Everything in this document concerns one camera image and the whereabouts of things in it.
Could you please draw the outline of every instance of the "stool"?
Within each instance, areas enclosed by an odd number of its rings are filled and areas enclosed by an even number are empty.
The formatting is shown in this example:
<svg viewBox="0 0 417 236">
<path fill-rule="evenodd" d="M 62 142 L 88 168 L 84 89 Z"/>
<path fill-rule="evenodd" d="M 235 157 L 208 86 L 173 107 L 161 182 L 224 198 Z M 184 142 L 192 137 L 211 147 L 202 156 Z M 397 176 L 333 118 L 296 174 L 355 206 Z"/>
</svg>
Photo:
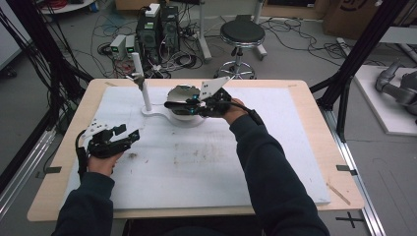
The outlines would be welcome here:
<svg viewBox="0 0 417 236">
<path fill-rule="evenodd" d="M 247 63 L 242 62 L 243 48 L 261 45 L 265 38 L 264 29 L 252 21 L 234 20 L 221 27 L 220 36 L 223 41 L 235 46 L 231 55 L 236 56 L 236 59 L 224 63 L 215 72 L 214 77 L 218 78 L 220 74 L 225 74 L 224 76 L 229 76 L 231 79 L 243 79 L 242 76 L 256 79 L 255 70 Z"/>
</svg>

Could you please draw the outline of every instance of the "power supply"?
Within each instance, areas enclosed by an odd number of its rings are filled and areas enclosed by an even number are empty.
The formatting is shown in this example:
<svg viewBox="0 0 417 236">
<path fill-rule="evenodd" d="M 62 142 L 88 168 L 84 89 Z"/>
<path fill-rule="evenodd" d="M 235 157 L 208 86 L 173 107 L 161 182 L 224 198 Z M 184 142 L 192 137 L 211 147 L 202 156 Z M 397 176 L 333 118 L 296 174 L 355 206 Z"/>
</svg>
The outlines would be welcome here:
<svg viewBox="0 0 417 236">
<path fill-rule="evenodd" d="M 126 36 L 126 53 L 128 54 L 129 58 L 132 58 L 132 52 L 137 51 L 136 37 L 134 35 L 127 35 Z"/>
<path fill-rule="evenodd" d="M 113 59 L 123 60 L 126 56 L 126 35 L 119 34 L 110 44 Z"/>
</svg>

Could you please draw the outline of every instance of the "stool leg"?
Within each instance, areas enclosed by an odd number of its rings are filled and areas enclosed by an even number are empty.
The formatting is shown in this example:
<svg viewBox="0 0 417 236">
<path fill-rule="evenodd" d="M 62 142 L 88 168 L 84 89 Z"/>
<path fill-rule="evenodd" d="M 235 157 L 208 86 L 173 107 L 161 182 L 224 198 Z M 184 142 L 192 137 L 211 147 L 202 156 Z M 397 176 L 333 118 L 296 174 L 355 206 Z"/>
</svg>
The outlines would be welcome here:
<svg viewBox="0 0 417 236">
<path fill-rule="evenodd" d="M 242 47 L 239 47 L 236 53 L 236 61 L 234 64 L 234 77 L 239 78 L 239 79 L 242 79 L 242 77 L 239 76 L 240 65 L 242 65 L 242 56 L 243 56 L 242 51 L 243 51 Z"/>
</svg>

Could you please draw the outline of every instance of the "white cylinder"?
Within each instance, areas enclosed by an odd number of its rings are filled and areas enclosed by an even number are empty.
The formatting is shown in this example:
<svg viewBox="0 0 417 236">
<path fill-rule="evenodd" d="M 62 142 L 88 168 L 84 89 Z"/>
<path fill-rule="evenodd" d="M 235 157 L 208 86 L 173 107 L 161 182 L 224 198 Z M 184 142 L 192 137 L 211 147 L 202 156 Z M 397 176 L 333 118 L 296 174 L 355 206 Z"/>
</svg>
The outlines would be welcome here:
<svg viewBox="0 0 417 236">
<path fill-rule="evenodd" d="M 133 63 L 137 73 L 140 73 L 141 76 L 144 75 L 144 69 L 142 69 L 141 57 L 138 52 L 132 52 Z"/>
<path fill-rule="evenodd" d="M 144 97 L 145 107 L 147 108 L 147 111 L 152 111 L 148 94 L 148 83 L 146 81 L 144 81 L 143 87 L 142 96 Z"/>
</svg>

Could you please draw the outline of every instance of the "cardboard box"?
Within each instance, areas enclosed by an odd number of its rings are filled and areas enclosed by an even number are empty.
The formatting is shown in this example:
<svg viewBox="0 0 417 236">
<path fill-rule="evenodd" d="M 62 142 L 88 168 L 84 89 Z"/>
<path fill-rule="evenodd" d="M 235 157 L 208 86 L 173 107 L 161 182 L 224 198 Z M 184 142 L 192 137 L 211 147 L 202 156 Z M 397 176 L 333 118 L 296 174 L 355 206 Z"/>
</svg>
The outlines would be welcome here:
<svg viewBox="0 0 417 236">
<path fill-rule="evenodd" d="M 377 13 L 373 0 L 331 1 L 323 21 L 325 34 L 358 39 Z"/>
<path fill-rule="evenodd" d="M 328 0 L 316 0 L 314 8 L 270 5 L 264 3 L 261 15 L 263 17 L 322 19 L 328 9 Z"/>
<path fill-rule="evenodd" d="M 159 3 L 159 0 L 115 0 L 117 10 L 139 10 L 150 3 Z"/>
</svg>

